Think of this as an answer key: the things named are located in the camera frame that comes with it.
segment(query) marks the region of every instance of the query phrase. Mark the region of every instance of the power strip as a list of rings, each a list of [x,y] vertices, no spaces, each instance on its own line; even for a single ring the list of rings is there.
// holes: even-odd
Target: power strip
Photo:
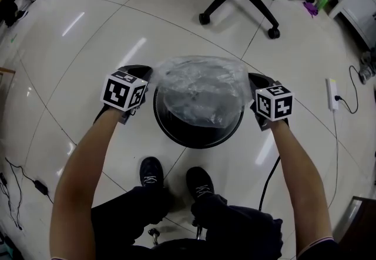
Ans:
[[[328,92],[328,106],[331,111],[338,110],[338,101],[335,100],[337,94],[337,82],[334,79],[326,79]]]

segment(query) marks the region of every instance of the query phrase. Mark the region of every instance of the black cable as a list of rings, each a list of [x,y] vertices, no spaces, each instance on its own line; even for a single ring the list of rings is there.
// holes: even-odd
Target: black cable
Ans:
[[[355,109],[355,111],[351,111],[351,109],[350,109],[350,107],[348,106],[346,100],[344,100],[344,99],[343,99],[341,96],[339,96],[339,95],[336,95],[336,96],[334,97],[334,99],[335,99],[336,101],[342,100],[342,101],[346,104],[348,111],[349,111],[351,114],[355,114],[356,112],[358,112],[359,102],[358,102],[358,92],[357,92],[357,88],[355,87],[355,84],[354,84],[354,81],[353,81],[353,76],[351,75],[351,68],[353,68],[353,69],[358,73],[358,76],[359,76],[359,72],[357,71],[357,69],[356,69],[353,65],[351,65],[351,66],[348,68],[348,72],[349,72],[349,74],[350,74],[350,79],[351,79],[351,81],[352,81],[352,85],[354,86],[354,89],[355,89],[355,96],[356,96],[356,98],[357,98],[357,108]]]
[[[50,201],[50,202],[52,203],[52,205],[53,205],[53,201],[52,201],[51,197],[49,197],[48,194],[47,194],[47,197],[48,197],[49,201]]]
[[[17,176],[16,176],[16,173],[14,172],[13,170],[13,167],[11,165],[11,170],[14,174],[14,177],[16,178],[16,182],[17,182],[17,186],[18,186],[18,189],[19,189],[19,202],[18,202],[18,207],[17,207],[17,216],[16,216],[16,219],[17,219],[17,225],[18,225],[18,228],[20,230],[22,230],[21,226],[19,225],[19,207],[21,206],[21,203],[22,203],[22,191],[21,191],[21,186],[19,185],[18,183],[18,179],[17,179]]]
[[[11,208],[11,197],[9,195],[9,190],[8,190],[8,187],[6,185],[3,185],[0,183],[0,189],[1,189],[1,192],[3,192],[5,194],[6,197],[8,197],[8,207],[9,207],[9,213],[11,215],[11,218],[12,218],[12,221],[14,222],[14,224],[16,225],[17,228],[19,228],[19,226],[17,225],[17,222],[15,221],[15,219],[13,218],[13,215],[12,215],[12,208]]]
[[[287,118],[284,119],[284,122],[286,122],[287,126],[289,126]],[[276,168],[277,168],[278,163],[280,162],[280,160],[281,160],[281,157],[278,156],[278,159],[277,159],[276,163],[274,164],[273,168],[271,169],[271,172],[270,172],[270,174],[268,176],[268,179],[266,179],[266,182],[265,182],[265,185],[264,185],[264,190],[263,190],[263,193],[262,193],[261,198],[260,198],[260,205],[258,206],[258,210],[259,211],[261,211],[261,209],[263,207],[264,197],[265,197],[266,189],[268,187],[269,180],[270,180],[271,176],[273,175],[274,170],[276,170]]]
[[[338,150],[337,124],[335,123],[335,111],[333,111],[333,119],[334,119],[335,140],[336,140],[336,142],[337,142],[337,145],[336,145],[336,149],[337,149],[337,160],[336,160],[336,165],[337,165],[337,168],[336,168],[336,171],[335,171],[335,187],[334,187],[334,194],[333,194],[333,198],[332,198],[331,201],[330,201],[330,204],[329,204],[328,209],[330,208],[331,204],[332,204],[333,201],[334,201],[335,195],[336,195],[336,193],[337,193],[337,183],[338,183],[338,153],[339,153],[339,150]]]
[[[22,166],[17,166],[17,165],[14,165],[13,163],[9,162],[9,160],[7,158],[5,158],[5,161],[7,161],[11,166],[15,167],[15,168],[21,168],[21,171],[22,171],[22,174],[25,178],[28,178],[29,180],[31,180],[33,183],[34,183],[34,180],[32,180],[31,178],[29,178],[25,172],[24,172],[24,169],[22,168]]]

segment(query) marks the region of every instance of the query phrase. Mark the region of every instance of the white tile floor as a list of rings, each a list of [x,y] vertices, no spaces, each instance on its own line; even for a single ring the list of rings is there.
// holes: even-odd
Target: white tile floor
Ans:
[[[312,19],[299,2],[263,0],[280,23],[281,37],[270,40],[270,27],[248,0],[229,0],[201,26],[198,14],[212,0],[37,0],[29,15],[11,29],[0,28],[0,65],[16,69],[6,97],[9,77],[0,85],[3,114],[1,154],[43,181],[53,198],[63,167],[101,109],[104,77],[125,63],[155,67],[181,55],[240,58],[296,93],[291,129],[317,166],[330,202],[335,188],[335,137],[332,113],[327,109],[325,78],[337,80],[340,95],[355,105],[348,75],[358,66],[361,52],[350,31],[325,12]],[[376,104],[374,81],[358,88],[359,111],[344,107],[336,113],[339,145],[338,188],[330,208],[333,227],[353,195],[374,195]],[[231,139],[208,150],[191,150],[172,142],[156,123],[152,110],[154,86],[146,103],[128,124],[118,124],[110,142],[94,205],[102,204],[139,184],[140,160],[156,156],[162,162],[166,185],[178,197],[174,210],[157,227],[160,241],[194,237],[184,175],[202,165],[216,190],[231,204],[257,208],[267,175],[277,158],[270,131],[261,132],[252,112]],[[12,215],[19,191],[10,167],[1,161],[9,182]],[[6,198],[0,195],[0,226],[26,259],[48,259],[48,232],[52,205],[25,178],[20,224],[10,218]],[[295,256],[291,202],[278,167],[269,183],[265,212],[283,223],[283,257]],[[146,233],[137,244],[152,246]]]

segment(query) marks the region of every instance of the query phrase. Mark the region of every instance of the purple object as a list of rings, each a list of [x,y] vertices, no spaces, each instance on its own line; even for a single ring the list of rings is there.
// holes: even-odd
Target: purple object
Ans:
[[[308,10],[308,13],[311,14],[312,18],[313,18],[313,16],[317,16],[318,9],[313,4],[311,4],[309,2],[303,2],[303,5]]]

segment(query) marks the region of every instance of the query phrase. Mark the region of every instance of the chair wheel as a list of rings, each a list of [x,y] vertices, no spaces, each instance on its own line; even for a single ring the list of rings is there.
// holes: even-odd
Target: chair wheel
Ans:
[[[148,233],[149,233],[150,236],[153,236],[154,234],[156,234],[157,237],[159,237],[159,235],[160,235],[159,231],[156,228],[152,228],[152,229],[148,230]]]
[[[271,28],[268,30],[268,35],[270,39],[278,39],[281,33],[277,28]]]
[[[201,25],[207,25],[210,23],[210,16],[206,13],[201,13],[199,15],[199,20]]]

